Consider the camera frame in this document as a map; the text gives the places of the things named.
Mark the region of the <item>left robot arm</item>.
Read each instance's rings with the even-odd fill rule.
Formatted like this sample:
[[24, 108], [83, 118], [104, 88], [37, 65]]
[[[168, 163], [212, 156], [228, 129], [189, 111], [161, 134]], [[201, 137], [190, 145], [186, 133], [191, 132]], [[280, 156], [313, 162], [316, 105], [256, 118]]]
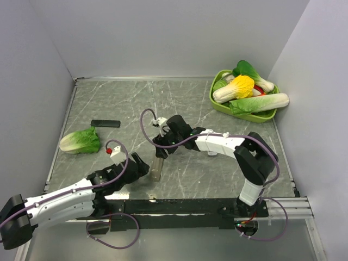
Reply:
[[119, 164], [94, 171], [87, 178], [37, 197], [17, 194], [1, 210], [1, 243], [5, 250], [30, 241], [34, 233], [71, 219], [100, 219], [108, 212], [105, 197], [147, 175], [147, 165], [137, 153]]

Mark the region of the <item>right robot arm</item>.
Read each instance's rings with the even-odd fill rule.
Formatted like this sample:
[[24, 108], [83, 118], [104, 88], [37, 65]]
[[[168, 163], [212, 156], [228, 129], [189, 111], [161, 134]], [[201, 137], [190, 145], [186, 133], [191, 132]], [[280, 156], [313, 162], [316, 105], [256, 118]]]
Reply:
[[152, 125], [159, 128], [159, 134], [152, 140], [156, 144], [157, 158], [165, 159], [177, 147], [184, 146], [187, 150], [212, 152], [235, 159], [245, 177], [238, 197], [238, 212], [247, 217], [256, 211], [256, 202], [278, 163], [278, 156], [260, 135], [250, 132], [232, 136], [202, 127], [191, 128], [180, 115], [153, 119]]

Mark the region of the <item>beige white remote control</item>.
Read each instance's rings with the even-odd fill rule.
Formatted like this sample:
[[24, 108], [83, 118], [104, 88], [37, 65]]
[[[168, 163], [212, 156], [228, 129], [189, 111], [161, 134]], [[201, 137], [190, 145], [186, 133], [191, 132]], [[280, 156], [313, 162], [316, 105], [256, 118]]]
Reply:
[[150, 177], [153, 182], [159, 182], [161, 179], [161, 171], [163, 168], [163, 158], [153, 158], [153, 162], [150, 169]]

